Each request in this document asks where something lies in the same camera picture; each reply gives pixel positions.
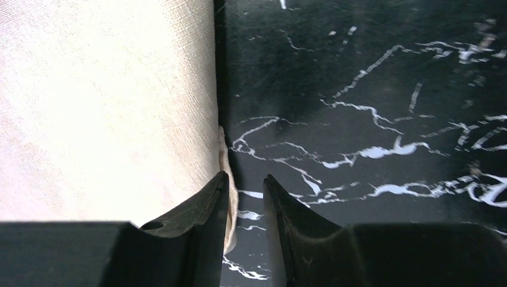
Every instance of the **white veining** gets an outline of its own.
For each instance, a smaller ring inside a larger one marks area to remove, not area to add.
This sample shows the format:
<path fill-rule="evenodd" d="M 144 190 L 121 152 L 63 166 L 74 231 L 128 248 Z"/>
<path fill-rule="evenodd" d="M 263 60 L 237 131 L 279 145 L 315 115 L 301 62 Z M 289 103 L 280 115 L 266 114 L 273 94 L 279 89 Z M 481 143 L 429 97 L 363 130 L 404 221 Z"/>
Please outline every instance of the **white veining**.
<path fill-rule="evenodd" d="M 263 215 L 249 210 L 238 210 L 238 217 L 241 219 L 261 220 Z"/>
<path fill-rule="evenodd" d="M 410 106 L 408 106 L 408 111 L 411 114 L 414 113 L 414 108 L 416 107 L 416 104 L 417 104 L 417 96 L 419 95 L 419 92 L 421 91 L 422 86 L 423 86 L 423 84 L 417 83 L 416 88 L 414 89 L 414 92 L 412 93 L 412 99 L 410 102 Z"/>
<path fill-rule="evenodd" d="M 259 274 L 255 271 L 246 271 L 243 266 L 241 266 L 238 263 L 232 262 L 227 257 L 222 258 L 222 264 L 225 264 L 228 266 L 228 269 L 231 271 L 236 271 L 240 273 L 243 277 L 248 279 L 256 279 L 256 280 L 268 280 L 268 276 Z"/>

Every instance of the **white fabric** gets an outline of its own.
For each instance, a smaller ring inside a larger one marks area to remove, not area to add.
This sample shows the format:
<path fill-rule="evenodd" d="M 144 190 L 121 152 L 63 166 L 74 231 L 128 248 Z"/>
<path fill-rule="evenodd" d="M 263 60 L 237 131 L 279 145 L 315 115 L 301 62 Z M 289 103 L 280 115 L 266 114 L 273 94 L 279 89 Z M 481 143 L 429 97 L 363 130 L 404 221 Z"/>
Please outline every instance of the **white fabric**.
<path fill-rule="evenodd" d="M 211 0 L 1 0 L 0 221 L 142 225 L 197 192 L 220 168 L 213 26 Z"/>

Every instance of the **black rubber piece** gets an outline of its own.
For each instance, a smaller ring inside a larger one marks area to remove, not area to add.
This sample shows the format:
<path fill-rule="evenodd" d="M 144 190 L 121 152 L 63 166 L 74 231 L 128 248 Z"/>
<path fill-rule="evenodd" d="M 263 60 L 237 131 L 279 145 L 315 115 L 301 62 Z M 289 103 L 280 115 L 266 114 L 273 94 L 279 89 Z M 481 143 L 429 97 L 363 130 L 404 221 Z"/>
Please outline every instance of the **black rubber piece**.
<path fill-rule="evenodd" d="M 128 222 L 0 224 L 0 286 L 220 283 L 228 176 L 137 229 Z"/>
<path fill-rule="evenodd" d="M 273 287 L 507 286 L 507 248 L 481 225 L 340 227 L 271 175 L 264 212 Z"/>

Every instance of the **cloth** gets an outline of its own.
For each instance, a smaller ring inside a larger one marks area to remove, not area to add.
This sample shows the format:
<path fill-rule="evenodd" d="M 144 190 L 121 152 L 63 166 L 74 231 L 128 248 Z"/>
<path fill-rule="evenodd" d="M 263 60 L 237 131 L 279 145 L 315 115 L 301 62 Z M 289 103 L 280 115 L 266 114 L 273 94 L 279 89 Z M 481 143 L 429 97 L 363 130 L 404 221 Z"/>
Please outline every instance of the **cloth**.
<path fill-rule="evenodd" d="M 199 191 L 220 169 L 213 27 L 211 0 L 0 1 L 0 220 L 140 226 Z"/>

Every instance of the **marble countertop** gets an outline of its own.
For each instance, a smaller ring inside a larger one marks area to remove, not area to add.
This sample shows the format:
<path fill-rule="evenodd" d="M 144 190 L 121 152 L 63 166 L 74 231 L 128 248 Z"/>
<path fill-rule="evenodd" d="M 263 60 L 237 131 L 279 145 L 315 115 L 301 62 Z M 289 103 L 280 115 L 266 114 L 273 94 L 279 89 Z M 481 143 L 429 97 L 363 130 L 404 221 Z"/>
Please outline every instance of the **marble countertop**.
<path fill-rule="evenodd" d="M 507 237 L 504 1 L 215 1 L 240 189 L 222 283 L 271 286 L 268 173 L 334 223 L 477 222 Z"/>

